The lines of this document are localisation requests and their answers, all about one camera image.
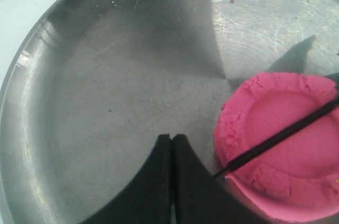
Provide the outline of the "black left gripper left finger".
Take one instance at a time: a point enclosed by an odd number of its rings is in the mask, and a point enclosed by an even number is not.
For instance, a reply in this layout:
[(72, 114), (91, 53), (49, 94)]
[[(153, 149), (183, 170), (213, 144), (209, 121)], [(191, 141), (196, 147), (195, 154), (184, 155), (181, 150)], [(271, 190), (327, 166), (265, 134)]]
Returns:
[(172, 141), (159, 135), (141, 169), (106, 206), (83, 223), (170, 223)]

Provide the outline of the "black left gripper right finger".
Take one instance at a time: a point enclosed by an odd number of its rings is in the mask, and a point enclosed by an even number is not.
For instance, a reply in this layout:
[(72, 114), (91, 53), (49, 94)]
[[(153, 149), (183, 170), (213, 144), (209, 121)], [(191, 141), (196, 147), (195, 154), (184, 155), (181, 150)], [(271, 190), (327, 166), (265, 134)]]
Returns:
[(208, 172), (185, 135), (172, 139), (177, 223), (265, 223)]

